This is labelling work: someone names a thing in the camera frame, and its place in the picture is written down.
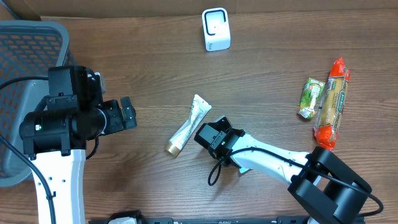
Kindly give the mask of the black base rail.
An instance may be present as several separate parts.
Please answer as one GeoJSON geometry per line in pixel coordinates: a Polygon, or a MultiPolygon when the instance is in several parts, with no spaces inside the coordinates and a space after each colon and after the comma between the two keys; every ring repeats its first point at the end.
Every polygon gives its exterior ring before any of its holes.
{"type": "Polygon", "coordinates": [[[308,224],[317,223],[306,216],[279,216],[276,218],[215,218],[173,219],[148,218],[140,210],[112,214],[109,218],[89,220],[89,224],[137,223],[137,224],[308,224]]]}

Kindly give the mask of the white tube gold cap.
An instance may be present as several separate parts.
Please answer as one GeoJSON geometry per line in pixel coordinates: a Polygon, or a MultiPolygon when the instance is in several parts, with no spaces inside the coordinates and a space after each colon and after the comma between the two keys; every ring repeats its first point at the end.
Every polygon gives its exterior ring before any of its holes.
{"type": "Polygon", "coordinates": [[[164,151],[177,157],[211,108],[212,106],[202,97],[194,95],[188,119],[169,139],[164,146],[164,151]]]}

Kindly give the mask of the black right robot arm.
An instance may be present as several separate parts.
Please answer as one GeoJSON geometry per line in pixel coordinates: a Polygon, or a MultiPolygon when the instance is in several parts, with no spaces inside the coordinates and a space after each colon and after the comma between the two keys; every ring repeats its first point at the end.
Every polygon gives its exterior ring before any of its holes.
{"type": "Polygon", "coordinates": [[[331,151],[317,146],[311,153],[288,151],[234,129],[227,117],[203,124],[194,140],[221,166],[265,173],[288,191],[317,223],[354,223],[372,188],[331,151]]]}

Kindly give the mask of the teal snack packet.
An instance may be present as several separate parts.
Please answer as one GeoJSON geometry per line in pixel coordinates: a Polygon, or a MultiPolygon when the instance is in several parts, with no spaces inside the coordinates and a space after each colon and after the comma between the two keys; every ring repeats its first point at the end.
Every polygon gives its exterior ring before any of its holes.
{"type": "Polygon", "coordinates": [[[246,169],[246,168],[240,168],[239,169],[239,172],[241,173],[241,174],[244,174],[245,172],[247,172],[249,169],[246,169]]]}

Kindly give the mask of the grey plastic mesh basket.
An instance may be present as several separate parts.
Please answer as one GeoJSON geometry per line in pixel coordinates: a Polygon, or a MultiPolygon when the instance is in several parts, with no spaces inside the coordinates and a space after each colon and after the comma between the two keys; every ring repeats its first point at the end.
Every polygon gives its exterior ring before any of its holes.
{"type": "Polygon", "coordinates": [[[1,135],[22,150],[19,126],[49,93],[43,77],[50,67],[73,65],[70,36],[58,22],[1,21],[1,135]]]}

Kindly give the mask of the green tea packet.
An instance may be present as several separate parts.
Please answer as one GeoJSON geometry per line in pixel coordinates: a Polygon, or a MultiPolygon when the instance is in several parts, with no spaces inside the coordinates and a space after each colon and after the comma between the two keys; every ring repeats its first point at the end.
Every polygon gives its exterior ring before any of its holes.
{"type": "Polygon", "coordinates": [[[309,78],[303,87],[298,114],[305,119],[312,119],[316,115],[315,106],[322,95],[325,82],[309,78]]]}

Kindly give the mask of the white barcode scanner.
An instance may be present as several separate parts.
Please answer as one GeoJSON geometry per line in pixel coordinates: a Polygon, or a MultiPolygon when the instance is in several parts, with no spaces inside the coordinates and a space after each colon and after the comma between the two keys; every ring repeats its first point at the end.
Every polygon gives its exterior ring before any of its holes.
{"type": "Polygon", "coordinates": [[[208,52],[226,50],[231,46],[228,13],[223,7],[206,9],[201,15],[205,48],[208,52]]]}

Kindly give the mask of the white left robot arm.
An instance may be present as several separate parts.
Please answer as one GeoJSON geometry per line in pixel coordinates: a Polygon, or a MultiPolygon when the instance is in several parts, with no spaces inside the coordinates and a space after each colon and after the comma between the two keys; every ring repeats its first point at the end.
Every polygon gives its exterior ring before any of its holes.
{"type": "Polygon", "coordinates": [[[48,70],[49,95],[19,127],[32,163],[39,223],[85,223],[83,170],[87,141],[137,126],[128,96],[103,100],[99,73],[83,66],[48,70]]]}

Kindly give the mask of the orange spaghetti packet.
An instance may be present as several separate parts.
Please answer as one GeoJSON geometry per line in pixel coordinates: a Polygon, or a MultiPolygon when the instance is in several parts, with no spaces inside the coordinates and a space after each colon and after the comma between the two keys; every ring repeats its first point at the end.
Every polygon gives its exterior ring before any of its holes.
{"type": "Polygon", "coordinates": [[[329,151],[338,137],[349,80],[350,70],[341,57],[331,68],[313,127],[317,143],[329,151]]]}

